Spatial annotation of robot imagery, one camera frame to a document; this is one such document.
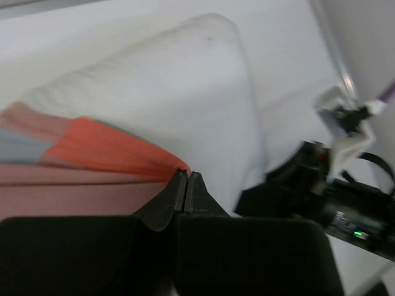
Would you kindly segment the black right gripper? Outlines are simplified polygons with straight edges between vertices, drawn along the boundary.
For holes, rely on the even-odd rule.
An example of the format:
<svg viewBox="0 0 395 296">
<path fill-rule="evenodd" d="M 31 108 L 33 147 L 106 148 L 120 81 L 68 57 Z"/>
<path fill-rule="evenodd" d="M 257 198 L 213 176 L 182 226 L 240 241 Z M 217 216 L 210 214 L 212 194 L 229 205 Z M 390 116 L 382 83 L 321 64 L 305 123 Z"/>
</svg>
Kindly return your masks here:
<svg viewBox="0 0 395 296">
<path fill-rule="evenodd" d="M 235 207 L 242 217 L 331 221 L 332 206 L 325 194 L 329 149 L 303 142 L 285 163 L 267 173 L 265 182 L 243 191 Z"/>
</svg>

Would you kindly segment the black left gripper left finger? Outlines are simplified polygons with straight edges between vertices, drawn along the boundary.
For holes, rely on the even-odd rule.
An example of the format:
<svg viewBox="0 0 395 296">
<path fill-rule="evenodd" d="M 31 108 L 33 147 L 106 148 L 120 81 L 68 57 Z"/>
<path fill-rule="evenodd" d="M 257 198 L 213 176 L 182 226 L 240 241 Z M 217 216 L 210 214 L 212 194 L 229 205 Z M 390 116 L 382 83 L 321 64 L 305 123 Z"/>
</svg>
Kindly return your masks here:
<svg viewBox="0 0 395 296">
<path fill-rule="evenodd" d="M 177 170 L 164 189 L 132 217 L 151 231 L 163 231 L 170 224 L 175 210 L 182 208 L 187 183 L 187 172 Z"/>
</svg>

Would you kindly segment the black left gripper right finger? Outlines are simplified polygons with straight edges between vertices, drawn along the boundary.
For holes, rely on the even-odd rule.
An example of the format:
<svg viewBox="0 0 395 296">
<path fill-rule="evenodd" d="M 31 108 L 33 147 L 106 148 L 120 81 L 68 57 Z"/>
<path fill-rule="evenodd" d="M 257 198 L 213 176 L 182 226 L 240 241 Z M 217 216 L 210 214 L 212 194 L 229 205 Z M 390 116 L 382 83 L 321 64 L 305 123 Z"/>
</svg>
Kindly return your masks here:
<svg viewBox="0 0 395 296">
<path fill-rule="evenodd" d="M 229 218 L 230 215 L 209 194 L 202 174 L 192 172 L 188 178 L 184 202 L 184 216 Z"/>
</svg>

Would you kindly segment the orange grey checked pillowcase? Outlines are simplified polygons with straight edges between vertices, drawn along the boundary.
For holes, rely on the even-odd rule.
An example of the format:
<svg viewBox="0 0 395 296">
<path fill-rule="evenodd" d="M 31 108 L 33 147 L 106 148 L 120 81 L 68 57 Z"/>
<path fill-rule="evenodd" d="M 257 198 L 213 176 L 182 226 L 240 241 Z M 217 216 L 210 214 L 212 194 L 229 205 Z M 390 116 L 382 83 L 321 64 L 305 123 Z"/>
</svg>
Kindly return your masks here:
<svg viewBox="0 0 395 296">
<path fill-rule="evenodd" d="M 1 112 L 1 218 L 129 215 L 189 166 L 165 149 L 89 117 L 16 102 Z"/>
</svg>

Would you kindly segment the aluminium rail right side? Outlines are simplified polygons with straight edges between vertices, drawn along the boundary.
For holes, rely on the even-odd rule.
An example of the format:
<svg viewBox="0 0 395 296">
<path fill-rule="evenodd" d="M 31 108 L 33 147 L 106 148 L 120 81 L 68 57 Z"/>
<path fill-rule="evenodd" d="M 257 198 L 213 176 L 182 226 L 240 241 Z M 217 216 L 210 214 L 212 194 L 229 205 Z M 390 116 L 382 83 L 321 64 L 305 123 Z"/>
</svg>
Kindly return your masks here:
<svg viewBox="0 0 395 296">
<path fill-rule="evenodd" d="M 323 1 L 311 1 L 310 3 L 314 10 L 315 18 L 320 27 L 322 37 L 325 40 L 331 61 L 336 69 L 339 78 L 339 85 L 343 93 L 349 97 L 351 101 L 355 101 L 358 98 L 356 87 L 342 50 L 335 37 L 333 26 L 325 12 Z"/>
</svg>

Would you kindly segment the white pillow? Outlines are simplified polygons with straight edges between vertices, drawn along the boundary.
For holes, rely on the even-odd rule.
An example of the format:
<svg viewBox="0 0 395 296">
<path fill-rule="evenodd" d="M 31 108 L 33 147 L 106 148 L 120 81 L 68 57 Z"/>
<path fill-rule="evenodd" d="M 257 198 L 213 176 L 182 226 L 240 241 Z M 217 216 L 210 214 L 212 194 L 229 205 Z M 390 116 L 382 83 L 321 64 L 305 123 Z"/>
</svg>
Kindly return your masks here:
<svg viewBox="0 0 395 296">
<path fill-rule="evenodd" d="M 218 14 L 64 74 L 22 101 L 51 115 L 87 115 L 164 148 L 202 174 L 227 212 L 263 176 L 251 69 L 236 25 Z"/>
</svg>

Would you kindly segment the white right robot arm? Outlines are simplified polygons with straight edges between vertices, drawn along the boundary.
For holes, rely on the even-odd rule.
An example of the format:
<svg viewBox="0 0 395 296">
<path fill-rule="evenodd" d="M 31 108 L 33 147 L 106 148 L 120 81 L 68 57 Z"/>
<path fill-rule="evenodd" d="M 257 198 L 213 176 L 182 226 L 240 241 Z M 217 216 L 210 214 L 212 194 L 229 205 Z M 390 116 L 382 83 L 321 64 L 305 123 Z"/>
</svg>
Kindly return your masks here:
<svg viewBox="0 0 395 296">
<path fill-rule="evenodd" d="M 394 260 L 394 191 L 356 181 L 346 170 L 329 178 L 330 150 L 303 142 L 264 183 L 243 191 L 235 213 L 243 217 L 299 217 L 342 241 Z"/>
</svg>

